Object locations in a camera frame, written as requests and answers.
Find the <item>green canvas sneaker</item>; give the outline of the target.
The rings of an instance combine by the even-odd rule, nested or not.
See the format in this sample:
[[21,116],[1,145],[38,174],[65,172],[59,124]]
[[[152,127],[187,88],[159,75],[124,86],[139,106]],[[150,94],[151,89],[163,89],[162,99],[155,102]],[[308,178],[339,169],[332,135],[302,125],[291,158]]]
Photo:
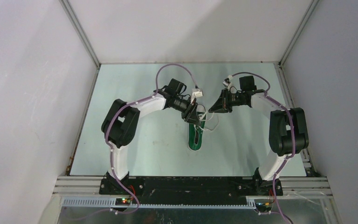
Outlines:
[[198,151],[202,146],[202,136],[205,128],[205,112],[197,112],[200,118],[201,125],[197,126],[194,124],[188,125],[188,141],[187,146],[192,151]]

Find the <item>white shoelace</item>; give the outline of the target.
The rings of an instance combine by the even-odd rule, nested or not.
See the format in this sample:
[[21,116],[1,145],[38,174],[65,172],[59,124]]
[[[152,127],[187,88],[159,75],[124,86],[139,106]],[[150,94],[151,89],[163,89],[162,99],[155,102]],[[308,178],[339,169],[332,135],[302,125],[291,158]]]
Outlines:
[[213,132],[219,126],[220,119],[217,116],[216,125],[212,128],[206,127],[207,122],[211,121],[214,118],[215,113],[209,113],[204,105],[199,104],[196,113],[198,118],[200,119],[200,125],[194,125],[195,131]]

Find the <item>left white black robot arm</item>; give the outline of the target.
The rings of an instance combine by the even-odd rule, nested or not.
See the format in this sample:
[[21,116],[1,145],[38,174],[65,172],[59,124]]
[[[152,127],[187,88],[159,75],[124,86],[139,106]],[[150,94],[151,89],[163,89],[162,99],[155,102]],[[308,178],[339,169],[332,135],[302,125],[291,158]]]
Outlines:
[[196,99],[203,96],[203,91],[195,87],[189,98],[185,98],[181,93],[185,88],[184,83],[171,79],[168,85],[154,90],[151,96],[129,103],[116,99],[111,105],[101,130],[106,144],[110,147],[108,174],[114,178],[110,187],[117,194],[124,194],[129,188],[129,182],[126,180],[129,175],[128,145],[135,137],[140,118],[156,111],[172,108],[181,113],[181,118],[186,123],[201,125],[197,114]]

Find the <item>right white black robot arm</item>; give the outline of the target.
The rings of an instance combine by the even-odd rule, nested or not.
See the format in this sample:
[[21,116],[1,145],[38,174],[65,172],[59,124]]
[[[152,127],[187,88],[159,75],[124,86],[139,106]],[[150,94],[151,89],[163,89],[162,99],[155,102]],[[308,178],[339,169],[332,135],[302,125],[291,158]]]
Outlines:
[[258,89],[254,80],[256,74],[241,72],[240,75],[240,89],[231,91],[233,76],[228,76],[223,81],[224,89],[208,112],[231,113],[233,107],[246,105],[269,119],[270,151],[266,161],[255,170],[248,188],[260,196],[276,196],[281,171],[309,145],[305,112],[300,107],[286,107],[272,98],[268,89]]

